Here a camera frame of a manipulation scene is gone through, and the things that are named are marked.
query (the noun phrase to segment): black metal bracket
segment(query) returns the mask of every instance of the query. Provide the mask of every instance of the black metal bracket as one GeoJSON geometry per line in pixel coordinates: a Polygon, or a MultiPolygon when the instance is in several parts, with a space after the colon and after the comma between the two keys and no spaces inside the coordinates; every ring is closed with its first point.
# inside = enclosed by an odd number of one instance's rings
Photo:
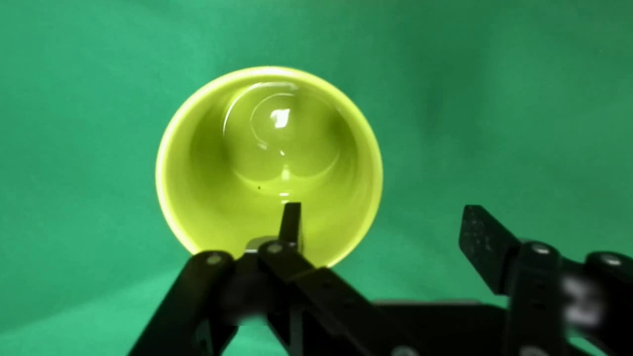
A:
{"type": "Polygon", "coordinates": [[[590,254],[585,263],[541,242],[519,242],[484,208],[466,206],[458,246],[507,307],[389,303],[361,297],[331,269],[300,256],[300,204],[286,204],[276,240],[236,261],[193,256],[130,354],[221,354],[238,321],[262,317],[292,356],[575,356],[567,325],[608,354],[633,354],[633,261],[590,254]]]}

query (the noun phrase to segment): bolt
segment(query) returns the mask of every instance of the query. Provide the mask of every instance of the bolt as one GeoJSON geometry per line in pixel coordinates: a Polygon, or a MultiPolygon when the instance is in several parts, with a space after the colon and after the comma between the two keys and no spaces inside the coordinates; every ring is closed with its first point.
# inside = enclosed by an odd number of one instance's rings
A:
{"type": "Polygon", "coordinates": [[[221,256],[219,254],[211,254],[209,258],[205,258],[207,265],[217,265],[221,263],[221,256]]]}
{"type": "Polygon", "coordinates": [[[278,244],[268,246],[268,254],[280,254],[280,252],[282,252],[282,246],[278,246],[278,244]]]}
{"type": "Polygon", "coordinates": [[[612,267],[620,265],[620,259],[616,256],[600,256],[600,261],[612,267]]]}
{"type": "Polygon", "coordinates": [[[391,350],[391,356],[416,356],[416,352],[414,352],[412,348],[401,345],[401,347],[395,347],[395,348],[391,350]]]}
{"type": "Polygon", "coordinates": [[[533,244],[531,250],[537,254],[537,256],[549,256],[549,248],[541,246],[541,244],[533,244]]]}
{"type": "Polygon", "coordinates": [[[537,347],[521,347],[517,356],[547,356],[547,352],[537,347]]]}

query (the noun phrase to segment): green background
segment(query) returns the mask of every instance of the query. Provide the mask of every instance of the green background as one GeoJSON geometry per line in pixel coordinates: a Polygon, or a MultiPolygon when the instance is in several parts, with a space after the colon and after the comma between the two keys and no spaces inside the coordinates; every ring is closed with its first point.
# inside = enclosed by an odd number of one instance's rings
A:
{"type": "MultiPolygon", "coordinates": [[[[124,354],[185,261],[157,141],[205,81],[290,66],[347,93],[379,216],[335,271],[369,299],[496,301],[462,204],[579,259],[630,254],[628,0],[1,0],[0,354],[124,354]]],[[[278,354],[246,323],[228,354],[278,354]]]]}

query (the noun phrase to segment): cup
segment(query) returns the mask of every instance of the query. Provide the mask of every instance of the cup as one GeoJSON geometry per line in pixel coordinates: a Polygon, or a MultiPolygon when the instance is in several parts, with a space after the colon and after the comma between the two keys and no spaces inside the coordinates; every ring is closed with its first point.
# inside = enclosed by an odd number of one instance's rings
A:
{"type": "Polygon", "coordinates": [[[189,252],[232,258],[274,238],[300,202],[300,254],[333,265],[367,234],[381,159],[359,109],[333,85],[288,68],[248,68],[197,89],[159,141],[161,216],[189,252]]]}

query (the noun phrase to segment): cup rim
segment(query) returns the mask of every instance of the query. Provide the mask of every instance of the cup rim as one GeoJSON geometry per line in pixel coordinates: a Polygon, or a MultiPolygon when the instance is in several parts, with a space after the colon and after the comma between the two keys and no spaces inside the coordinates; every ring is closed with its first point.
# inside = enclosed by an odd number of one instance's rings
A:
{"type": "Polygon", "coordinates": [[[171,230],[171,234],[175,236],[175,240],[193,256],[199,254],[201,248],[193,242],[193,238],[189,238],[185,234],[185,230],[179,226],[179,222],[175,220],[175,212],[171,208],[169,202],[169,194],[167,194],[167,186],[163,182],[165,176],[165,159],[167,159],[167,151],[173,143],[175,131],[181,127],[183,121],[189,119],[189,113],[195,105],[203,103],[207,97],[211,97],[213,93],[221,91],[223,87],[234,83],[234,81],[244,81],[244,80],[252,80],[252,78],[278,78],[278,80],[292,80],[292,81],[300,81],[316,91],[319,91],[321,95],[325,95],[331,103],[335,103],[337,107],[341,107],[347,115],[341,115],[343,119],[351,117],[351,127],[355,127],[355,131],[359,131],[359,137],[365,141],[363,145],[367,147],[367,157],[369,157],[369,167],[371,167],[371,176],[375,180],[375,184],[371,184],[371,192],[367,192],[369,196],[369,204],[367,210],[363,214],[363,222],[357,230],[357,234],[353,238],[349,238],[351,244],[345,246],[343,252],[337,252],[335,258],[331,258],[325,265],[331,267],[337,261],[341,261],[345,256],[351,254],[351,250],[365,238],[365,234],[369,232],[375,216],[377,216],[377,208],[379,208],[379,200],[381,200],[381,188],[383,188],[383,169],[381,169],[381,155],[379,155],[379,147],[375,141],[375,135],[367,123],[367,119],[361,115],[361,111],[351,103],[351,99],[347,95],[343,95],[337,87],[333,87],[331,83],[306,74],[302,70],[294,70],[294,68],[278,68],[278,66],[258,66],[258,68],[244,68],[244,70],[236,70],[236,72],[228,72],[223,74],[211,81],[207,81],[205,85],[201,85],[197,91],[193,91],[179,107],[177,111],[171,115],[171,119],[167,121],[167,127],[159,139],[157,145],[157,157],[155,157],[155,176],[153,176],[153,184],[155,184],[155,196],[157,196],[157,206],[161,212],[161,218],[165,220],[167,228],[171,230]]]}

